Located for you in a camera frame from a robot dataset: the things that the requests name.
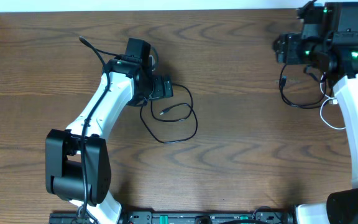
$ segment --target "white backdrop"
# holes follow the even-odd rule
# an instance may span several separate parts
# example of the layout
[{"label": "white backdrop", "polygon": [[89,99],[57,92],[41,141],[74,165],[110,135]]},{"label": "white backdrop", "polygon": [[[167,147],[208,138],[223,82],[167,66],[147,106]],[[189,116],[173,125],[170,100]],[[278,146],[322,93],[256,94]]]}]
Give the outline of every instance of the white backdrop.
[{"label": "white backdrop", "polygon": [[308,0],[0,0],[0,12],[271,9],[297,8],[306,2]]}]

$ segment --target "green light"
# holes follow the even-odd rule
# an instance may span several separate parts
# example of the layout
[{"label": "green light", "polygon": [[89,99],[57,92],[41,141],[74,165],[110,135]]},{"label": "green light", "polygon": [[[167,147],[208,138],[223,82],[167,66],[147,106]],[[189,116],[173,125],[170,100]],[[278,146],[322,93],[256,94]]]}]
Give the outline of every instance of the green light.
[{"label": "green light", "polygon": [[358,52],[352,52],[352,57],[357,58],[358,57]]}]

